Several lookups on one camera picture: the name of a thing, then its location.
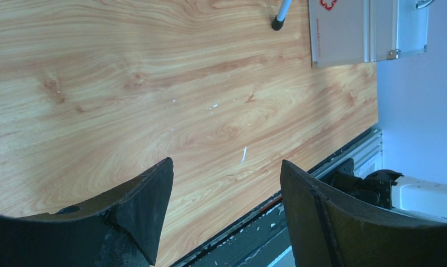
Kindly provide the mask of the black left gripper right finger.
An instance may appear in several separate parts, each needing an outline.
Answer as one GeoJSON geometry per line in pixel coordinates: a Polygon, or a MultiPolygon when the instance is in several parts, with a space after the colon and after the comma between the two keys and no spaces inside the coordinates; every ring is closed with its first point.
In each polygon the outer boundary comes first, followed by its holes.
{"type": "Polygon", "coordinates": [[[280,184],[296,266],[447,266],[447,224],[397,214],[290,161],[280,184]]]}

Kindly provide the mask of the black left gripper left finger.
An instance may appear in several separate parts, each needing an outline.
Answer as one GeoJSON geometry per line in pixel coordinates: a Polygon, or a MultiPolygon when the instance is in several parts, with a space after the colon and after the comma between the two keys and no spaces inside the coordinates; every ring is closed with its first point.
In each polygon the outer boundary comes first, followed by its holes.
{"type": "Polygon", "coordinates": [[[0,215],[0,266],[152,266],[173,186],[167,157],[54,214],[0,215]]]}

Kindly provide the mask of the grey metal case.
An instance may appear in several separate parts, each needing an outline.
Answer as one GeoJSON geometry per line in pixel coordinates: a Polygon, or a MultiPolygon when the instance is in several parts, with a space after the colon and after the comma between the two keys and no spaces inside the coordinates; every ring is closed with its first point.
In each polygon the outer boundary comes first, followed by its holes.
{"type": "Polygon", "coordinates": [[[427,51],[432,1],[309,1],[313,68],[397,60],[427,51]]]}

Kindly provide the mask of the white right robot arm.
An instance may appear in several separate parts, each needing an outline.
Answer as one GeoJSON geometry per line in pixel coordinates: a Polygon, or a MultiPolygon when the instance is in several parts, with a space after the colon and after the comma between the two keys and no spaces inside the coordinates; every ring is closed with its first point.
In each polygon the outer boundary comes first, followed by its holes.
{"type": "Polygon", "coordinates": [[[368,204],[393,212],[447,223],[447,184],[405,176],[392,170],[365,178],[335,171],[325,183],[368,204]]]}

